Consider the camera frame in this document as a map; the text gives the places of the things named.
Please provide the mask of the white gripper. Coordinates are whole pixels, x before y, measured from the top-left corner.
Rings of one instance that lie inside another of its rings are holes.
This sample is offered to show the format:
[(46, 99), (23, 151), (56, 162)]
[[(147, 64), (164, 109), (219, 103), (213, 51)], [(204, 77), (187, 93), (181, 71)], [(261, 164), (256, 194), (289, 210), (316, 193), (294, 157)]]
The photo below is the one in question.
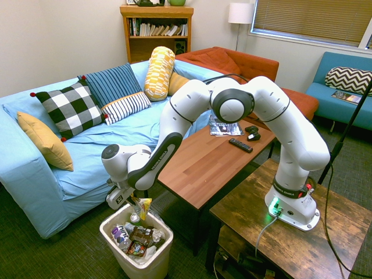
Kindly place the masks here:
[(130, 197), (133, 202), (134, 212), (139, 213), (138, 198), (130, 196), (134, 192), (132, 187), (120, 189), (114, 186), (106, 196), (106, 202), (109, 207), (113, 210), (117, 210), (123, 205), (123, 203)]

